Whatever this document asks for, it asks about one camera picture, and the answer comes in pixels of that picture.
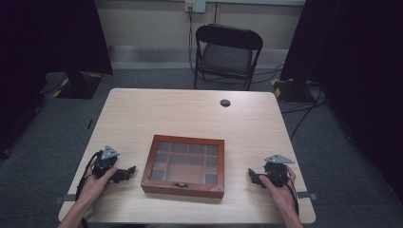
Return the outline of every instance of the human hand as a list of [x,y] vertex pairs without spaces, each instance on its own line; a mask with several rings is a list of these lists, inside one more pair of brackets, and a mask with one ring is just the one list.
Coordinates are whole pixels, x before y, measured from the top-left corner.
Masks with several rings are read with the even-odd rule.
[[92,160],[91,165],[86,171],[86,180],[83,189],[80,192],[80,196],[77,202],[82,203],[87,208],[89,208],[104,192],[108,180],[116,173],[118,170],[116,167],[111,167],[106,173],[96,179],[92,173],[92,168],[96,162],[96,158]]
[[[294,189],[294,182],[296,180],[296,174],[294,171],[286,165],[287,171],[290,175],[289,180],[287,181],[288,186]],[[261,182],[267,187],[270,196],[273,199],[276,207],[282,214],[286,227],[302,227],[302,223],[299,220],[297,215],[297,211],[294,203],[294,192],[288,189],[286,185],[282,187],[276,187],[266,176],[259,176]]]

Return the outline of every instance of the wooden table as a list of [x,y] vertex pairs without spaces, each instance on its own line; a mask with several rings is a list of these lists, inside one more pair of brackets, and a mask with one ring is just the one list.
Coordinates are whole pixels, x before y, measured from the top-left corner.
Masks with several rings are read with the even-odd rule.
[[[221,106],[222,99],[231,102]],[[146,194],[141,187],[153,136],[225,140],[225,194],[207,199]],[[252,184],[248,168],[264,171],[264,158],[279,153],[293,161],[298,192],[306,191],[275,96],[267,92],[115,88],[110,91],[86,152],[68,190],[75,194],[90,157],[105,145],[118,150],[115,166],[137,165],[129,181],[111,183],[86,213],[88,222],[249,224],[281,223],[267,189]],[[300,219],[316,215],[299,199]],[[73,202],[65,201],[63,219]]]

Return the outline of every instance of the gray carpet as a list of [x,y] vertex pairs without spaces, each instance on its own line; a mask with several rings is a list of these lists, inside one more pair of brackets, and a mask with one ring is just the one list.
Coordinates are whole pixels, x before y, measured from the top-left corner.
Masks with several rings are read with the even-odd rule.
[[[263,81],[271,74],[255,77]],[[63,73],[47,76],[43,91]],[[206,82],[199,89],[243,90],[236,81]],[[0,227],[56,227],[63,196],[72,181],[110,89],[114,87],[191,89],[190,69],[120,69],[105,76],[91,100],[55,99],[46,95],[41,109],[0,161]],[[254,91],[273,91],[269,81]],[[312,92],[318,95],[318,88]],[[279,104],[281,111],[300,104]],[[284,115],[291,135],[304,111]],[[292,139],[317,221],[306,227],[403,227],[403,207],[373,164],[350,140],[344,122],[327,105],[313,109]],[[119,227],[90,224],[90,227]]]

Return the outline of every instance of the chair backrest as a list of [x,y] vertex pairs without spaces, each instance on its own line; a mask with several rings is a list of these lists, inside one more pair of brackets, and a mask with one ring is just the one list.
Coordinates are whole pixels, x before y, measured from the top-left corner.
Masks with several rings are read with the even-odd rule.
[[263,40],[254,31],[218,24],[208,24],[199,27],[196,31],[196,40],[198,44],[199,41],[202,41],[214,45],[258,51],[263,47]]

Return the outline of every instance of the white wall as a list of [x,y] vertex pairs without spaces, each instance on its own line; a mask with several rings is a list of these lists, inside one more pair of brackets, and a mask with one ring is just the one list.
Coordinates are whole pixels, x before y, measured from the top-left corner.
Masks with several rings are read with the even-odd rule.
[[[96,4],[109,46],[187,52],[190,23],[183,1],[97,0]],[[260,59],[269,58],[266,63],[270,65],[281,64],[302,11],[302,6],[297,5],[207,2],[206,13],[193,13],[193,33],[199,26],[215,20],[219,24],[254,30],[264,42]],[[183,59],[187,61],[187,56],[183,55]]]

